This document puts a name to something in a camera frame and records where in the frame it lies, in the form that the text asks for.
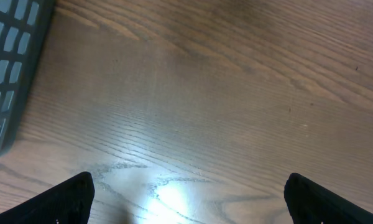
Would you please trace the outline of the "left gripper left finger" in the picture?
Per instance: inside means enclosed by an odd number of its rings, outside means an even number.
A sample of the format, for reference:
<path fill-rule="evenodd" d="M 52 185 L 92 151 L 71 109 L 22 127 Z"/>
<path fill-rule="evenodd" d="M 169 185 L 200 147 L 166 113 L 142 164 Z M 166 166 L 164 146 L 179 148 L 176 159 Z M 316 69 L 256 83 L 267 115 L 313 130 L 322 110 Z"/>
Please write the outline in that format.
<path fill-rule="evenodd" d="M 94 193 L 92 175 L 81 172 L 0 213 L 0 224 L 87 224 Z"/>

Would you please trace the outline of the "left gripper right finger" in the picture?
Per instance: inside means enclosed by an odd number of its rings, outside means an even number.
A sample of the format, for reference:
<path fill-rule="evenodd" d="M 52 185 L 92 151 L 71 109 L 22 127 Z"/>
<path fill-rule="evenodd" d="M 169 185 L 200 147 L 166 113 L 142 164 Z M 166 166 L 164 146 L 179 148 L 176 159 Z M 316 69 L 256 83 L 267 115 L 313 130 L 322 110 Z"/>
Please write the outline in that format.
<path fill-rule="evenodd" d="M 373 213 L 298 173 L 290 174 L 283 194 L 294 223 L 373 223 Z"/>

